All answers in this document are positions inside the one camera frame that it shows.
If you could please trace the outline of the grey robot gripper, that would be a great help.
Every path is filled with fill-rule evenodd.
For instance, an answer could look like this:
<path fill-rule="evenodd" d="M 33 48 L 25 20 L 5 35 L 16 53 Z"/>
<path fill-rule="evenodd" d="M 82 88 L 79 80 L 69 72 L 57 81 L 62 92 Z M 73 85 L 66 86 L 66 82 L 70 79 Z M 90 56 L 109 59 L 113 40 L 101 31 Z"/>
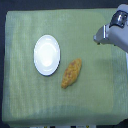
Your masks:
<path fill-rule="evenodd" d="M 109 24 L 103 25 L 93 36 L 97 44 L 113 44 L 128 53 L 128 5 L 118 6 Z"/>

